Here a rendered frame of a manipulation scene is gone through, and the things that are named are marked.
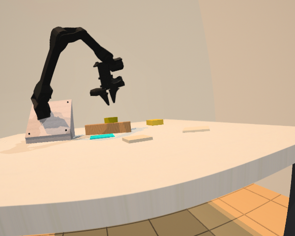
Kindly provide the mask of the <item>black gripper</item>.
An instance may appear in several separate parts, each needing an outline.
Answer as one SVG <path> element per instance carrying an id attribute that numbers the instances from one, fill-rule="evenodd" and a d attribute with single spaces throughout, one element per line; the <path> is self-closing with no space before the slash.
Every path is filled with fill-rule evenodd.
<path id="1" fill-rule="evenodd" d="M 90 90 L 91 96 L 99 96 L 100 95 L 100 97 L 103 98 L 103 100 L 105 101 L 105 103 L 108 106 L 110 105 L 110 103 L 109 103 L 109 99 L 108 99 L 108 92 L 106 92 L 106 90 L 109 91 L 110 96 L 112 98 L 112 102 L 115 103 L 116 92 L 119 89 L 119 88 L 117 88 L 117 89 L 105 88 L 105 79 L 106 78 L 110 79 L 110 76 L 113 76 L 113 75 L 111 75 L 111 73 L 100 75 L 98 79 L 101 81 L 101 85 L 100 85 L 101 88 L 95 88 L 95 89 Z"/>

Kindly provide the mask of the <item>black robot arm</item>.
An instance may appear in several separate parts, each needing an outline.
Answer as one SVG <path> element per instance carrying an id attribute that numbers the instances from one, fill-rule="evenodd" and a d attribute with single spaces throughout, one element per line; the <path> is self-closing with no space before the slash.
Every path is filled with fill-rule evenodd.
<path id="1" fill-rule="evenodd" d="M 56 27 L 52 29 L 50 35 L 50 49 L 42 70 L 40 81 L 36 84 L 31 101 L 33 108 L 37 115 L 37 119 L 44 119 L 50 117 L 49 100 L 53 93 L 53 89 L 50 86 L 51 79 L 59 59 L 60 53 L 66 48 L 68 43 L 75 42 L 81 39 L 86 43 L 95 53 L 98 59 L 102 62 L 95 62 L 93 67 L 98 67 L 99 75 L 108 74 L 111 71 L 118 71 L 123 69 L 122 58 L 113 59 L 113 54 L 100 46 L 85 29 L 69 28 L 69 27 Z M 110 79 L 105 79 L 105 88 L 117 89 L 121 87 L 122 77 L 118 76 Z"/>

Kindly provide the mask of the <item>yellow rectangular block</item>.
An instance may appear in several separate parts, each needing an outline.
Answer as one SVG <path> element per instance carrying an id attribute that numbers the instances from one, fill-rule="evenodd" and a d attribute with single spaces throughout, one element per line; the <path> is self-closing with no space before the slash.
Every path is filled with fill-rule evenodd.
<path id="1" fill-rule="evenodd" d="M 147 125 L 162 125 L 164 124 L 163 119 L 151 119 L 151 120 L 146 120 Z"/>

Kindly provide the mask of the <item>tan rectangular bar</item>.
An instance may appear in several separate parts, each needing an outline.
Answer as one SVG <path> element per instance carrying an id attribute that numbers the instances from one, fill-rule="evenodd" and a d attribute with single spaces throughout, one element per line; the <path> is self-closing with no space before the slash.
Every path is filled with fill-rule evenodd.
<path id="1" fill-rule="evenodd" d="M 128 133 L 131 132 L 131 124 L 130 121 L 104 124 L 88 124 L 85 125 L 85 132 L 86 135 Z"/>

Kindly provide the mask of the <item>yellow cup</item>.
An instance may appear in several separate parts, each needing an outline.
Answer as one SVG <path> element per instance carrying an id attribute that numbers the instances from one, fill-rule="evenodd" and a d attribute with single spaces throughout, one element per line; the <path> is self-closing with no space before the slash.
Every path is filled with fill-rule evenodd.
<path id="1" fill-rule="evenodd" d="M 118 122 L 118 118 L 117 118 L 117 117 L 104 118 L 104 122 L 105 122 L 105 123 L 114 123 L 114 122 Z"/>

